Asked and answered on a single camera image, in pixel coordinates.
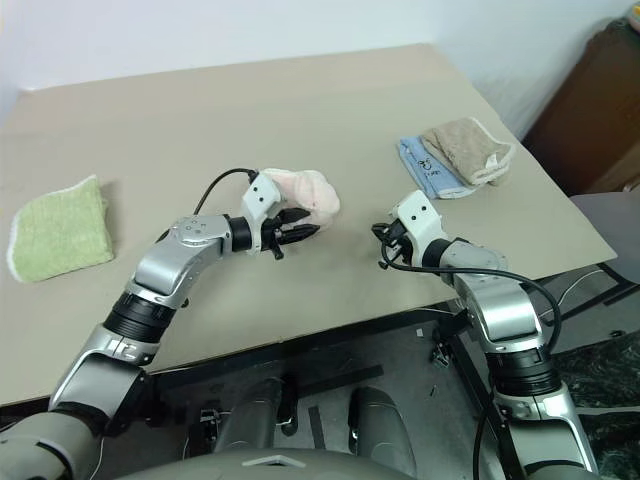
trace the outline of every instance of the beige towel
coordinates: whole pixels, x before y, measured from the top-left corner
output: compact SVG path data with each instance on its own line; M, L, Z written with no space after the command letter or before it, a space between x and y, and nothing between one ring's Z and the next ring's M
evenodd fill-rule
M427 130L422 143L469 185L483 185L504 175L515 145L496 140L475 118L461 118Z

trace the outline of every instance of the black metal frame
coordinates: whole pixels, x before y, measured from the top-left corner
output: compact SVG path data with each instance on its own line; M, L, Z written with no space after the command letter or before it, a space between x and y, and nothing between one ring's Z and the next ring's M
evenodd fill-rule
M612 279L614 279L617 284L611 287L609 290L602 292L599 295L596 295L590 300L578 305L577 307L572 308L568 312L562 315L562 321L568 320L571 317L575 317L576 315L589 310L596 305L604 303L607 307L609 305L613 305L616 302L619 302L623 298L640 291L640 285L630 282L624 277L618 275L614 270L612 270L609 266L604 263L599 263L598 267L600 267L607 275L609 275Z

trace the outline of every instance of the green sponge cloth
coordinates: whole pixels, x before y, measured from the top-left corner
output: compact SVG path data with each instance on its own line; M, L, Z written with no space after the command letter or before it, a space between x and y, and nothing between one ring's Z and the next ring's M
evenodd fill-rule
M21 282L37 282L108 262L113 251L105 212L95 175L27 203L11 226L9 270Z

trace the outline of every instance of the beige table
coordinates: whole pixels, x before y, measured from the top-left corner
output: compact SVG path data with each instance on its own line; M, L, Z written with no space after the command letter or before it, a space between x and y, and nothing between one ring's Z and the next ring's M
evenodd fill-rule
M160 369L452 298L434 276L382 271L372 223L416 185L395 142L462 116L515 141L496 113L429 46L171 72L25 94L2 136L2 250L27 201L96 173L116 258L18 284L2 265L0 404L49 394L141 255L236 166L318 169L342 211L328 231L212 267L152 364ZM237 213L244 178L203 213ZM614 257L522 147L511 179L435 202L445 229L504 252L542 277Z

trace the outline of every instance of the white wall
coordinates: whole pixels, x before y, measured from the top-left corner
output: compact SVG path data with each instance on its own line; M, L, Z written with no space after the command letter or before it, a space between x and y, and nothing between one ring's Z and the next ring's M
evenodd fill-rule
M631 0L4 0L0 120L20 89L430 42L516 135Z

